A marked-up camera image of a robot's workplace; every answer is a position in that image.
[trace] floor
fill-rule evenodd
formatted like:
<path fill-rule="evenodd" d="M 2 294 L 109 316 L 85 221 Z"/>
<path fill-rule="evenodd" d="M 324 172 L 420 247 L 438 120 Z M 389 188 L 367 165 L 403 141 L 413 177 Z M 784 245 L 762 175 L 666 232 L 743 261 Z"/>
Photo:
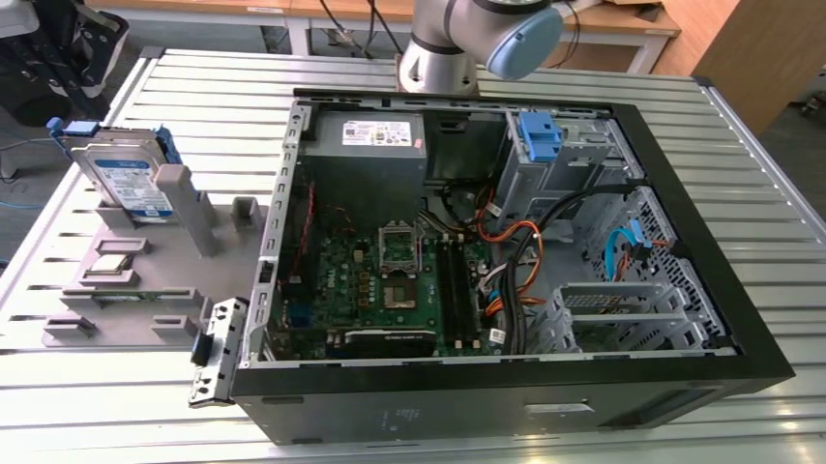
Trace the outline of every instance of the floor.
<path fill-rule="evenodd" d="M 115 95 L 120 83 L 137 59 L 137 51 L 149 37 L 156 40 L 156 29 L 152 24 L 144 24 L 135 37 L 127 43 L 121 52 L 119 64 L 108 79 L 105 95 Z M 280 28 L 263 28 L 261 34 L 251 34 L 256 42 L 237 43 L 239 49 L 259 46 L 269 52 L 289 53 L 289 41 L 284 40 Z M 356 49 L 344 44 L 331 45 L 333 40 L 324 31 L 316 31 L 312 37 L 313 51 L 328 56 L 360 56 Z M 360 44 L 367 41 L 367 33 L 357 33 L 355 39 Z M 399 35 L 401 47 L 407 45 L 408 37 Z M 209 49 L 209 45 L 197 38 L 197 48 Z M 187 42 L 172 43 L 173 47 L 188 47 Z M 375 58 L 391 58 L 395 50 L 385 34 L 376 34 L 371 44 L 371 54 Z M 45 137 L 45 131 L 39 128 L 20 126 L 8 112 L 0 108 L 0 161 L 8 160 L 19 167 L 16 180 L 0 183 L 0 201 L 19 206 L 44 205 L 68 168 L 68 160 L 52 142 L 31 142 L 4 150 L 4 147 L 21 140 Z M 808 199 L 820 215 L 826 214 L 826 122 L 812 121 L 800 117 L 796 108 L 787 108 L 774 124 L 760 137 L 760 141 L 774 159 L 786 171 L 792 182 Z M 5 262 L 12 259 L 27 231 L 37 218 L 37 209 L 19 209 L 0 205 L 0 273 Z"/>

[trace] side panel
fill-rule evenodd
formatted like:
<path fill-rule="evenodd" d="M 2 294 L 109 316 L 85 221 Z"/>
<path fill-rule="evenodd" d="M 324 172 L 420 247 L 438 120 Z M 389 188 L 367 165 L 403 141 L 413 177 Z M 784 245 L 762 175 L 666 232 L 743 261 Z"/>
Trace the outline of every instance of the side panel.
<path fill-rule="evenodd" d="M 663 382 L 236 400 L 276 444 L 309 444 L 648 428 L 723 394 L 720 385 L 690 389 Z"/>

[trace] metal table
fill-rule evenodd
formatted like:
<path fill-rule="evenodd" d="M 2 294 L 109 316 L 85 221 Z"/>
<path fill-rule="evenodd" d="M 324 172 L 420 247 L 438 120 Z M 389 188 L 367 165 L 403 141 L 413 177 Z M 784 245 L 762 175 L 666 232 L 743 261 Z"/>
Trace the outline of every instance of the metal table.
<path fill-rule="evenodd" d="M 163 122 L 213 203 L 240 193 L 265 202 L 293 87 L 391 90 L 393 70 L 384 61 L 167 50 L 137 61 L 107 123 Z M 0 444 L 4 456 L 40 451 L 9 462 L 384 462 L 388 453 L 428 462 L 826 461 L 826 228 L 716 91 L 687 78 L 599 72 L 479 77 L 488 96 L 639 106 L 798 377 L 647 431 L 276 448 L 240 408 L 187 409 L 187 353 L 43 347 L 43 318 L 63 310 L 57 291 L 100 225 L 99 196 L 72 167 L 0 280 Z"/>

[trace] blue latch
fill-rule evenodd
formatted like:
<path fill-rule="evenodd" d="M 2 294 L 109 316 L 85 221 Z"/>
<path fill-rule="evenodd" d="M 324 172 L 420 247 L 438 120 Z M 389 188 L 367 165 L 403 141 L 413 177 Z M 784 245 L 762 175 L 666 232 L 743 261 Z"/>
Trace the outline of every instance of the blue latch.
<path fill-rule="evenodd" d="M 531 161 L 547 162 L 556 159 L 563 148 L 563 131 L 554 124 L 551 113 L 519 113 L 522 137 L 528 143 L 528 158 Z"/>

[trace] wire bundle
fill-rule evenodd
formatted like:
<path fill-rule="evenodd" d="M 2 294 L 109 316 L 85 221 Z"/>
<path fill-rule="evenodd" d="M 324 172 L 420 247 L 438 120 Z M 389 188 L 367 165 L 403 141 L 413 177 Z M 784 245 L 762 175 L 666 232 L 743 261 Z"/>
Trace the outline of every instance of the wire bundle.
<path fill-rule="evenodd" d="M 550 67 L 550 68 L 556 68 L 556 69 L 559 69 L 559 67 L 566 64 L 566 62 L 568 61 L 568 59 L 572 57 L 574 53 L 576 52 L 576 49 L 579 48 L 579 33 L 582 30 L 582 24 L 579 22 L 579 13 L 576 12 L 576 9 L 572 7 L 572 5 L 570 4 L 568 0 L 566 0 L 566 6 L 570 8 L 570 12 L 572 14 L 572 19 L 574 19 L 572 37 L 568 42 L 568 48 L 566 49 L 566 56 L 559 61 L 559 63 L 556 63 L 555 65 Z"/>
<path fill-rule="evenodd" d="M 331 19 L 331 22 L 333 23 L 337 33 L 341 35 L 341 37 L 345 37 L 347 30 L 344 29 L 344 26 L 340 24 L 340 22 L 337 22 L 333 12 L 331 11 L 327 5 L 327 1 L 319 0 L 319 3 L 321 4 L 321 8 L 324 9 L 324 13 L 327 14 L 327 17 Z M 375 0 L 367 0 L 367 4 L 371 7 L 371 26 L 369 26 L 369 31 L 368 31 L 367 43 L 364 46 L 360 46 L 355 39 L 349 40 L 349 43 L 352 44 L 352 46 L 357 48 L 359 52 L 361 53 L 361 56 L 364 56 L 364 58 L 367 58 L 368 60 L 372 60 L 373 56 L 368 52 L 368 48 L 371 47 L 371 43 L 373 42 L 373 38 L 375 38 L 375 31 L 373 31 L 375 30 L 375 19 L 377 18 L 377 22 L 381 23 L 381 28 L 384 29 L 384 32 L 387 32 L 387 35 L 389 36 L 389 41 L 392 42 L 396 48 L 396 51 L 399 52 L 399 54 L 403 54 L 404 50 L 399 46 L 396 37 L 393 36 L 389 30 L 389 27 L 387 26 L 387 21 L 384 21 L 384 16 L 381 15 L 381 12 L 377 10 L 377 6 L 375 5 Z"/>

